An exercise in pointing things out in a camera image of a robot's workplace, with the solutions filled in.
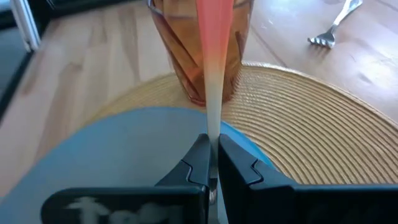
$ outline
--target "fork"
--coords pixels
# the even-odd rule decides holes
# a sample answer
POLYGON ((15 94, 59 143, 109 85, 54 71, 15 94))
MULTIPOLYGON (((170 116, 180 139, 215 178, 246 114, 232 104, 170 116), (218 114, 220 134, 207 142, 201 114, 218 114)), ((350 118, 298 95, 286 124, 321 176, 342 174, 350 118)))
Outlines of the fork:
POLYGON ((335 45, 335 31, 348 15, 350 15, 355 9, 362 5, 363 0, 347 0, 344 3, 343 9, 338 14, 337 18, 331 25, 331 27, 324 34, 320 34, 314 38, 308 38, 307 40, 311 44, 319 45, 322 47, 328 47, 331 49, 335 45))

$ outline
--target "wood grain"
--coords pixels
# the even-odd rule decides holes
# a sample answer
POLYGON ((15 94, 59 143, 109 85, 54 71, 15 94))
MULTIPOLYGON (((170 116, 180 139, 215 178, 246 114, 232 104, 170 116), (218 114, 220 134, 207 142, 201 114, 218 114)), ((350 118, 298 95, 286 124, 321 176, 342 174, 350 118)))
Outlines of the wood grain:
MULTIPOLYGON (((317 77, 398 122, 398 4, 367 0, 333 50, 309 46, 342 2, 256 1, 243 59, 317 77)), ((0 127, 0 195, 103 105, 171 70, 144 1, 52 21, 0 127)))

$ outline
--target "woven placemat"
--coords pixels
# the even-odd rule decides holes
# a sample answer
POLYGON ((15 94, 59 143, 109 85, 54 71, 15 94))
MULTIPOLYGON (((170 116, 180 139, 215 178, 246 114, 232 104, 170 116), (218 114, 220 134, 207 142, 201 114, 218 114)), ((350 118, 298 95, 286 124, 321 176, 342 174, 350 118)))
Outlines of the woven placemat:
MULTIPOLYGON (((127 92, 88 123, 145 106, 205 111, 187 100, 171 73, 127 92)), ((245 63, 222 117, 297 182, 398 182, 398 129, 394 122, 363 101, 305 74, 245 63)))

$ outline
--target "table surface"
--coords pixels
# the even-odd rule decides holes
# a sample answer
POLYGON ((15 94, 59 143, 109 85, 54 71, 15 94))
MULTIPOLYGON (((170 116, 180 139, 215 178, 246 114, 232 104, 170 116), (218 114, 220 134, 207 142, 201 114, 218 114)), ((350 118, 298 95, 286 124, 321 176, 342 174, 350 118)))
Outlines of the table surface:
MULTIPOLYGON (((244 60, 305 72, 398 122, 398 1, 365 0, 333 50, 309 46, 344 0, 257 0, 244 60)), ((0 127, 0 196, 102 106, 172 64, 144 1, 52 21, 0 127)))

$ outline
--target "drinking glass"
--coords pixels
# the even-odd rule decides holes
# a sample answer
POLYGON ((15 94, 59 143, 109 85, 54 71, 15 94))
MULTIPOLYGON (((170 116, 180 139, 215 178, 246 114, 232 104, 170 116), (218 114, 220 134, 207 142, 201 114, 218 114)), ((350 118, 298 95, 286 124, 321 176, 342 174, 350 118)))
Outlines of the drinking glass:
MULTIPOLYGON (((231 99, 248 36, 253 0, 235 0, 223 85, 223 103, 231 99)), ((148 0, 155 26, 189 99, 206 104, 203 56, 195 0, 148 0)))

